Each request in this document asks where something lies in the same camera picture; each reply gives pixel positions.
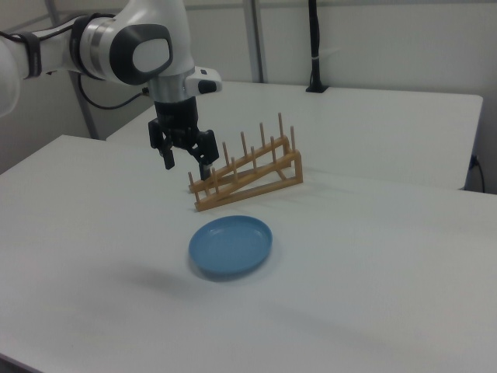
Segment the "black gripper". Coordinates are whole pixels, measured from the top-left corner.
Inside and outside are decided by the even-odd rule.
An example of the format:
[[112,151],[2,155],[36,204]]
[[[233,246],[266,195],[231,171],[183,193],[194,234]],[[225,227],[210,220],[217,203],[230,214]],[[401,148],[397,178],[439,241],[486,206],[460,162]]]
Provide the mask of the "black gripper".
[[217,160],[217,142],[212,130],[200,131],[197,127],[198,111],[196,98],[176,102],[155,102],[157,119],[148,123],[150,145],[158,150],[165,168],[175,166],[172,146],[189,149],[197,160],[200,178],[210,177],[210,167]]

